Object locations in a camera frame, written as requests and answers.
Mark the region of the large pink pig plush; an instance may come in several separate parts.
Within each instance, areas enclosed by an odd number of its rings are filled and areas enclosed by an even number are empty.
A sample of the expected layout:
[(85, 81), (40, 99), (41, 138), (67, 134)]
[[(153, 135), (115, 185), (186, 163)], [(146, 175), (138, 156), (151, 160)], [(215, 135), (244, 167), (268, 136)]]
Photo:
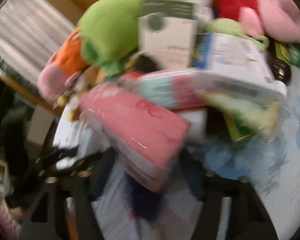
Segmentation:
[(45, 101), (55, 102), (87, 68), (88, 64), (81, 57), (81, 46), (80, 32), (76, 28), (48, 60), (37, 80), (39, 93)]

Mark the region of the red dress pig plush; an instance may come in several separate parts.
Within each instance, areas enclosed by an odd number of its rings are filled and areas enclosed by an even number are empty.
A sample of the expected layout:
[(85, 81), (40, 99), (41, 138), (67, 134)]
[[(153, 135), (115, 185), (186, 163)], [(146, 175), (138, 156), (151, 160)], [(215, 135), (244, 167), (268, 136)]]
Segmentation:
[(293, 0), (220, 0), (219, 18), (239, 22), (249, 36), (300, 44), (300, 9)]

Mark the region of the large green plush toy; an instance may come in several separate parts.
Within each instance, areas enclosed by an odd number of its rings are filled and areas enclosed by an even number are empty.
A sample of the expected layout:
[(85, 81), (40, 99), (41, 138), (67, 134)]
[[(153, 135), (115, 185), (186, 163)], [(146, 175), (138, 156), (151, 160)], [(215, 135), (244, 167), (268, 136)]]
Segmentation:
[(99, 0), (79, 19), (81, 57), (105, 76), (124, 72), (138, 47), (138, 18), (144, 0)]

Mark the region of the pink tissue pack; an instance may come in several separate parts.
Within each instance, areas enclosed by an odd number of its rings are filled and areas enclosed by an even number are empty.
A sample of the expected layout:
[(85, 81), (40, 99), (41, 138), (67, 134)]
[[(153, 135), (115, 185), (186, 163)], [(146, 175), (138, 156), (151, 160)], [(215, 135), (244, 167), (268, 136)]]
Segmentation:
[(90, 126), (104, 130), (125, 171), (147, 189), (160, 191), (191, 123), (111, 82), (81, 96), (79, 107)]

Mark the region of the brown glass medicine bottle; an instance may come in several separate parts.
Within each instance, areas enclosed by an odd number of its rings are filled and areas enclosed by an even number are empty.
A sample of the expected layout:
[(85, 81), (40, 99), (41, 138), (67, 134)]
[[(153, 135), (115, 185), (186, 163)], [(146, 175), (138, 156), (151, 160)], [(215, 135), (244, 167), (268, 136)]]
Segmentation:
[(275, 79), (288, 86), (292, 79), (292, 72), (287, 45), (270, 38), (267, 62)]

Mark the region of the white green carton box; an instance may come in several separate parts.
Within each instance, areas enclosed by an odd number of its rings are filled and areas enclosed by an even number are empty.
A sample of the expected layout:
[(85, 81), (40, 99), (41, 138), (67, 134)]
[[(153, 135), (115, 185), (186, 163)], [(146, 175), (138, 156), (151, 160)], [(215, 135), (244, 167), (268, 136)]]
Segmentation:
[(193, 3), (144, 0), (138, 29), (139, 51), (160, 69), (190, 67), (197, 35)]

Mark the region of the white curtain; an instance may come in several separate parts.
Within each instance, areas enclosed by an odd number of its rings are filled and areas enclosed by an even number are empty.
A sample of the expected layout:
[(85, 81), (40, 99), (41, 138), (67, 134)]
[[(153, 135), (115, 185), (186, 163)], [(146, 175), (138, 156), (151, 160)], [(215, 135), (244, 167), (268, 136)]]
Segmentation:
[(46, 0), (4, 0), (0, 57), (33, 84), (75, 26)]

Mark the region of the brown bear plush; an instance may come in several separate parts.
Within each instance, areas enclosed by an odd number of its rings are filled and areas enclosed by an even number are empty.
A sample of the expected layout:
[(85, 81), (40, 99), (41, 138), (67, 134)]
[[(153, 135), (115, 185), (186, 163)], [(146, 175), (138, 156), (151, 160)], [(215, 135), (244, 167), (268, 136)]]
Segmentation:
[(57, 99), (57, 105), (67, 106), (66, 118), (69, 121), (80, 119), (81, 110), (79, 101), (81, 96), (92, 90), (98, 83), (101, 83), (106, 77), (104, 71), (99, 70), (97, 66), (90, 66), (79, 74), (74, 80), (70, 81), (65, 92)]

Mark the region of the green medicine box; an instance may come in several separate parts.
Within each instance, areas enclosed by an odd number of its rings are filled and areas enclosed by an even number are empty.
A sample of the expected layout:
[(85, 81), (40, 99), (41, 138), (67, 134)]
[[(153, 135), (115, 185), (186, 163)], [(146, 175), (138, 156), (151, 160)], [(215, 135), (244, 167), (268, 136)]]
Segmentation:
[(206, 92), (203, 98), (208, 105), (226, 113), (251, 131), (266, 139), (273, 137), (280, 108), (278, 101), (263, 105), (220, 92)]

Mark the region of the small green frog plush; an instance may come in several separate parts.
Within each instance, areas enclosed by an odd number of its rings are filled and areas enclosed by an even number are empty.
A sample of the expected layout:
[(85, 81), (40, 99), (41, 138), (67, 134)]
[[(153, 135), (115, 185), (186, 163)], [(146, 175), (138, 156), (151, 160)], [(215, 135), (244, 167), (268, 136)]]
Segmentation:
[(267, 37), (263, 35), (250, 37), (244, 32), (243, 27), (239, 22), (228, 18), (216, 18), (211, 20), (206, 25), (206, 31), (245, 38), (253, 42), (259, 51), (265, 51), (269, 47), (269, 40)]

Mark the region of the pink white medicine box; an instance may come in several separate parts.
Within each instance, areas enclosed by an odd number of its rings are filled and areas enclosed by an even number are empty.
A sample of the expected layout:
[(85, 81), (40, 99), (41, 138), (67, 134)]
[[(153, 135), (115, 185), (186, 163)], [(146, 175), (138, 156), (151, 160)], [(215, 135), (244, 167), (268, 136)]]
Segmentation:
[(129, 70), (117, 84), (171, 110), (203, 107), (206, 103), (201, 93), (213, 89), (213, 79), (200, 70), (162, 70), (148, 74)]

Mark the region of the blue white medicine box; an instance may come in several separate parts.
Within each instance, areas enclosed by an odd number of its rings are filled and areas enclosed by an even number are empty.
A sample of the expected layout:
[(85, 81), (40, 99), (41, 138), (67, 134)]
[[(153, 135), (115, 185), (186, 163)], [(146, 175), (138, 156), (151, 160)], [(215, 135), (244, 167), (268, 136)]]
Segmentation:
[(192, 66), (200, 92), (213, 90), (260, 104), (287, 95), (287, 86), (275, 79), (264, 55), (246, 38), (205, 33)]

